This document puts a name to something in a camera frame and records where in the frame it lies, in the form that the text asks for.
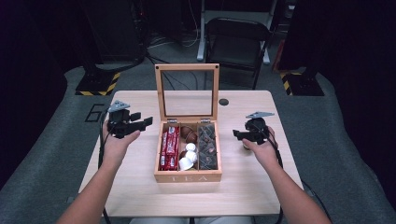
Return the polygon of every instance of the black wall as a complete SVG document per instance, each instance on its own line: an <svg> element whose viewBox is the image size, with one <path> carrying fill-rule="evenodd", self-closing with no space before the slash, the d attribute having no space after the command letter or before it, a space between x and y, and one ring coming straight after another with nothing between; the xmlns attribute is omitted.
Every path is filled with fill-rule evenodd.
<svg viewBox="0 0 396 224"><path fill-rule="evenodd" d="M318 65L334 85L347 133L394 208L395 7L392 1L299 0L279 65Z"/></svg>

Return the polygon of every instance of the wooden box lid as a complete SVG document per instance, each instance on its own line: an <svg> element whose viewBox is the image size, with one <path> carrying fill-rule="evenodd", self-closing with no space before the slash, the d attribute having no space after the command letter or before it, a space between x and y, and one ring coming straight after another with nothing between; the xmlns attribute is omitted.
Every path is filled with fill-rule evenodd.
<svg viewBox="0 0 396 224"><path fill-rule="evenodd" d="M162 121L217 120L218 63L155 64L155 75Z"/></svg>

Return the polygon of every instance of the wooden table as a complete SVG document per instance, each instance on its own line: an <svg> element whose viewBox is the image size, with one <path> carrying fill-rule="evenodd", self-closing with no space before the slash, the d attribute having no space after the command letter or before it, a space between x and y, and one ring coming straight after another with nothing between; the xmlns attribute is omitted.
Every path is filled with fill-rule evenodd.
<svg viewBox="0 0 396 224"><path fill-rule="evenodd" d="M212 217L277 214L279 202L271 181L251 151L233 136L245 132L246 115L272 112L264 118L276 133L284 169L302 188L282 123L269 91L219 91L218 125L222 178L215 183L157 183L154 162L158 146L160 110L156 91L118 91L115 100L130 104L131 113L153 124L128 148L106 203L111 217ZM92 153L80 191L97 170L99 139Z"/></svg>

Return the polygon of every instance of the black chair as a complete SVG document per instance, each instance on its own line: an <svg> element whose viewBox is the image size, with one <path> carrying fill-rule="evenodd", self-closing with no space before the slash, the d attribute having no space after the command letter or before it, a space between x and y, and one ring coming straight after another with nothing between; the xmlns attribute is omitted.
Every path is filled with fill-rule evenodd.
<svg viewBox="0 0 396 224"><path fill-rule="evenodd" d="M205 28L205 62L253 72L249 78L255 90L269 37L268 28L259 22L215 18Z"/></svg>

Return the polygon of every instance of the chair leg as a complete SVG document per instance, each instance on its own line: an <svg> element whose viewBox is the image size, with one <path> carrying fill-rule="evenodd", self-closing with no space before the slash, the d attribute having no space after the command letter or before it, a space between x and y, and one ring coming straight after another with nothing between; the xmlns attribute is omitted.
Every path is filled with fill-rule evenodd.
<svg viewBox="0 0 396 224"><path fill-rule="evenodd" d="M259 79L259 73L260 73L260 70L254 71L254 82L253 82L253 87L252 87L253 90L256 90L257 79Z"/></svg>

